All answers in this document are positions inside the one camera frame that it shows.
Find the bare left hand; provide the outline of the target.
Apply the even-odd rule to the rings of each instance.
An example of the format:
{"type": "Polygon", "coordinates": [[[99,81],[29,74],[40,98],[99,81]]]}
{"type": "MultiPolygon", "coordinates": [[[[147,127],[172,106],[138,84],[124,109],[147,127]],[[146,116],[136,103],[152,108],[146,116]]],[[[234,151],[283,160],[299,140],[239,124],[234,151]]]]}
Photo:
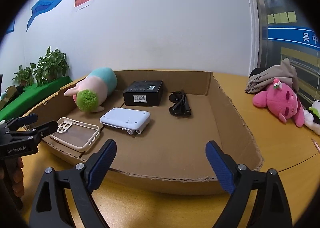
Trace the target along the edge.
{"type": "Polygon", "coordinates": [[[14,171],[8,172],[10,179],[12,180],[12,189],[16,197],[21,198],[24,195],[24,184],[23,184],[23,171],[24,167],[21,157],[18,157],[16,160],[17,167],[14,171]]]}

